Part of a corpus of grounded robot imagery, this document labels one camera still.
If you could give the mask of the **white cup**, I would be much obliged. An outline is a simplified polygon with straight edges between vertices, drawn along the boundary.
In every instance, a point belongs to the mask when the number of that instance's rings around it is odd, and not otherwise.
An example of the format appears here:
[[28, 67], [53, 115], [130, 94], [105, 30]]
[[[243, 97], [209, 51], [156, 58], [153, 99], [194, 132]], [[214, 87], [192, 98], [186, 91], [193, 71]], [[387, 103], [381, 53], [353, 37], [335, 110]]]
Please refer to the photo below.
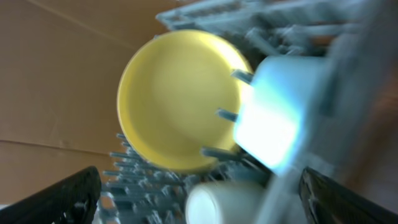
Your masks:
[[185, 204], [188, 224], [250, 224], [264, 188], [254, 182], [217, 181], [198, 184]]

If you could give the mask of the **yellow-green plate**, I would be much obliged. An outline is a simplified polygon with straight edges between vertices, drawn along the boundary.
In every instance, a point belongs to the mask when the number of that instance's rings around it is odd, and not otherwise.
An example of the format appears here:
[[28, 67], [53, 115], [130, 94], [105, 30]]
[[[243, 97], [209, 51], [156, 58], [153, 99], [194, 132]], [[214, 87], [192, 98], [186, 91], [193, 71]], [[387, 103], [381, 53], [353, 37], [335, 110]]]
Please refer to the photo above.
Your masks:
[[195, 173], [216, 165], [204, 146], [236, 152], [234, 124], [216, 112], [237, 113], [249, 85], [232, 77], [252, 72], [230, 42], [200, 30], [162, 34], [131, 58], [119, 82], [117, 111], [123, 134], [146, 161]]

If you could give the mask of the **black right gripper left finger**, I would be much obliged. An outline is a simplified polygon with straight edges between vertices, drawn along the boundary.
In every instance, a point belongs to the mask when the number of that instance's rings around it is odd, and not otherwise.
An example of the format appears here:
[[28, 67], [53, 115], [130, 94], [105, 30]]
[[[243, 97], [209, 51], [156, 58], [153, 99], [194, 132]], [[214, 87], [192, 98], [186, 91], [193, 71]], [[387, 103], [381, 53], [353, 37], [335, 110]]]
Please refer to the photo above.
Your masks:
[[89, 166], [1, 209], [1, 223], [91, 223], [100, 193], [100, 174], [95, 166]]

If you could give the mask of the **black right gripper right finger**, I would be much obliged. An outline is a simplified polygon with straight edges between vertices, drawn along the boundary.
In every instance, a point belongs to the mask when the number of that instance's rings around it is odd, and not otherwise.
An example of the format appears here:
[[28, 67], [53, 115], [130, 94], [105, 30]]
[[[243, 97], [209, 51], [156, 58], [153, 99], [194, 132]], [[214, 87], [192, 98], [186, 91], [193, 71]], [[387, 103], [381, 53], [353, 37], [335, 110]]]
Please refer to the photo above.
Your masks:
[[396, 213], [365, 199], [310, 167], [302, 171], [298, 189], [310, 224], [397, 223]]

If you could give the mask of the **light blue small plate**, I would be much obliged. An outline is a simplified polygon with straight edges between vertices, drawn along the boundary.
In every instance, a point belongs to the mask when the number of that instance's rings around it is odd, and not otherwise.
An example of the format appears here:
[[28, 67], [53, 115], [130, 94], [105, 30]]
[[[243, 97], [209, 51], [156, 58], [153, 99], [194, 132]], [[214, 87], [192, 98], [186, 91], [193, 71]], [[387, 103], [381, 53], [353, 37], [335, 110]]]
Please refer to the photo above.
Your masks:
[[272, 56], [254, 73], [234, 124], [233, 137], [276, 175], [284, 175], [312, 135], [326, 59]]

